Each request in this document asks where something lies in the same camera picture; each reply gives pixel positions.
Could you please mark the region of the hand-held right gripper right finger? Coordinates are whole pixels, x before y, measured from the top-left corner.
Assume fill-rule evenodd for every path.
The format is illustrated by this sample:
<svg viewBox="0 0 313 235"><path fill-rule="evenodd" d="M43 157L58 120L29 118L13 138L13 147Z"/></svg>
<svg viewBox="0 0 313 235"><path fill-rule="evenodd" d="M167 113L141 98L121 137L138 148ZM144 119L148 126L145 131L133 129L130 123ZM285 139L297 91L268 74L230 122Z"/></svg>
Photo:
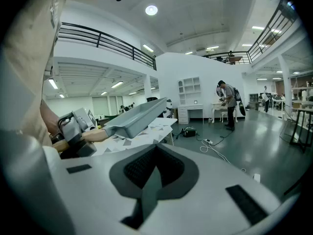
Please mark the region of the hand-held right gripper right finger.
<svg viewBox="0 0 313 235"><path fill-rule="evenodd" d="M273 224L270 215L280 200L251 176L229 163L181 147L168 145L198 166L195 186L182 198L159 200L141 225L145 235L265 235ZM266 216L252 225L226 189L239 185L261 207Z"/></svg>

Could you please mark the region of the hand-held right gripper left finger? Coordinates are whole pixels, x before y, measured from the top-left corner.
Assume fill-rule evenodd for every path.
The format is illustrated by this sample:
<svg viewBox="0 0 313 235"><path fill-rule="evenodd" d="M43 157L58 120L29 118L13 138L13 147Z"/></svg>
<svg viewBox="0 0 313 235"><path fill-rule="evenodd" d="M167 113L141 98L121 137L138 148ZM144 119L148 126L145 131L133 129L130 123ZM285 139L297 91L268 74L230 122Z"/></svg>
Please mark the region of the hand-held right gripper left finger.
<svg viewBox="0 0 313 235"><path fill-rule="evenodd" d="M43 147L52 181L69 213L76 235L155 235L147 225L133 229L123 223L132 215L136 200L119 194L109 177L119 160L140 147L101 156L62 160L57 151Z"/></svg>

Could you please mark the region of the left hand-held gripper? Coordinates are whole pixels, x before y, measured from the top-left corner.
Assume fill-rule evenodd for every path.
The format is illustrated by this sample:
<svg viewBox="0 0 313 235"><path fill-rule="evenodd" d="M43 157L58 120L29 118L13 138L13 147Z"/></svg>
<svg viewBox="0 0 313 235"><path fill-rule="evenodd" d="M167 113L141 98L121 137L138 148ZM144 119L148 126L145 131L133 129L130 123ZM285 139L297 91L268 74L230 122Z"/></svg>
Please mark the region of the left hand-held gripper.
<svg viewBox="0 0 313 235"><path fill-rule="evenodd" d="M58 120L58 128L68 144L76 144L80 141L82 134L97 127L97 122L90 110L80 108L72 111ZM97 151L94 143L80 141L76 146L78 157L89 157Z"/></svg>

